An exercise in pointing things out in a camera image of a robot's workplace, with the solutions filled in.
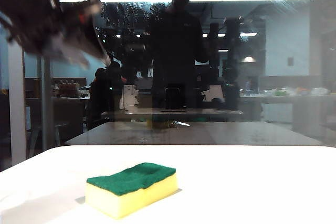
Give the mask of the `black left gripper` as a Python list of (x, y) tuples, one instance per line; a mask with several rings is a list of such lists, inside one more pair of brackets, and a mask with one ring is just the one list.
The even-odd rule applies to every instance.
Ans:
[(106, 67), (111, 65), (104, 46), (94, 27), (94, 16), (101, 10), (100, 0), (50, 0), (53, 14), (50, 19), (50, 57), (88, 69), (89, 61), (82, 50), (68, 41), (88, 41), (89, 54), (99, 59)]

